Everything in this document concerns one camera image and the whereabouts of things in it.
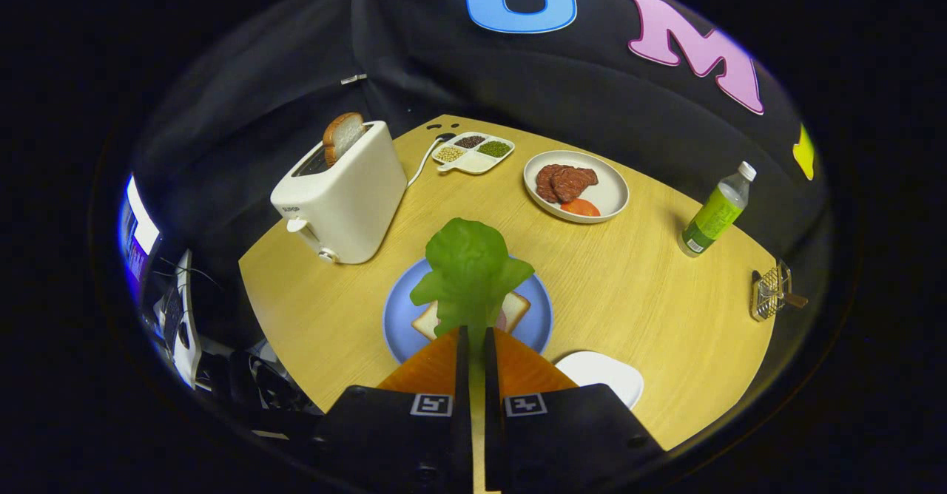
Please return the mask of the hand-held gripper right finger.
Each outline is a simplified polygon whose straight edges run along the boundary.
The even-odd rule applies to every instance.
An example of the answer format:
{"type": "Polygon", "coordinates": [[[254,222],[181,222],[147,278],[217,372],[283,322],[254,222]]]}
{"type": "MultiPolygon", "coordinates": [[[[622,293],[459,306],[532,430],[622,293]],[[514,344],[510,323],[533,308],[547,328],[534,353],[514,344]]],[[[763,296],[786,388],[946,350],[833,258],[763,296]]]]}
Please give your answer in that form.
{"type": "Polygon", "coordinates": [[[496,328],[484,355],[488,490],[637,492],[663,466],[663,447],[605,384],[579,386],[496,328]]]}

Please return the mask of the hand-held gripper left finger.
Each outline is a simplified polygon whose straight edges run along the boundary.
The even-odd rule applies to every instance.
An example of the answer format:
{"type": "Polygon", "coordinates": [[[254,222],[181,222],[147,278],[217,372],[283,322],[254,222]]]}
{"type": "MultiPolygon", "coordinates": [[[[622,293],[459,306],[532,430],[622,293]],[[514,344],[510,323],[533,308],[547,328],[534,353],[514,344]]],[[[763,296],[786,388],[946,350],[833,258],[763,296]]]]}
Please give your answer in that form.
{"type": "Polygon", "coordinates": [[[435,346],[453,360],[439,392],[352,385],[317,423],[315,470],[353,493],[470,493],[469,339],[435,346]]]}

